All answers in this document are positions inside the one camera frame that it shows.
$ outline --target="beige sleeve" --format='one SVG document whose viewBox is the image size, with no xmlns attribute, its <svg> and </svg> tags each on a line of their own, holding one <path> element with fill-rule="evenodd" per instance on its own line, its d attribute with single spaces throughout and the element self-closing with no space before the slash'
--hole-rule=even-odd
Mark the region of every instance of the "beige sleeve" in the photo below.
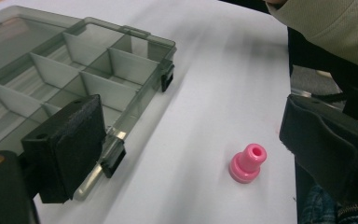
<svg viewBox="0 0 358 224">
<path fill-rule="evenodd" d="M 268 9 L 309 42 L 358 64 L 358 0 L 288 0 Z"/>
</svg>

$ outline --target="table surface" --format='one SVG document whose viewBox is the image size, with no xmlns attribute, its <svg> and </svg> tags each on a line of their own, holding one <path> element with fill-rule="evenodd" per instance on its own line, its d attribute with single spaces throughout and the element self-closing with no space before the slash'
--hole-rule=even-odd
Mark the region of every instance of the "table surface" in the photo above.
<svg viewBox="0 0 358 224">
<path fill-rule="evenodd" d="M 126 140 L 111 179 L 65 204 L 34 198 L 49 223 L 296 223 L 293 155 L 279 140 L 290 93 L 286 27 L 214 0 L 5 0 L 129 25 L 176 42 L 174 80 Z M 248 185 L 228 173 L 248 144 L 268 158 Z"/>
</svg>

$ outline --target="pink object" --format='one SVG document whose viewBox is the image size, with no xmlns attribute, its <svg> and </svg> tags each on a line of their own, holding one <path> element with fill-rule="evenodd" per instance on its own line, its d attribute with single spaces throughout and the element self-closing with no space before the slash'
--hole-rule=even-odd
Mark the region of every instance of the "pink object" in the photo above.
<svg viewBox="0 0 358 224">
<path fill-rule="evenodd" d="M 248 184 L 258 176 L 260 165 L 266 158 L 267 152 L 262 146 L 251 144 L 232 158 L 229 173 L 236 181 Z"/>
</svg>

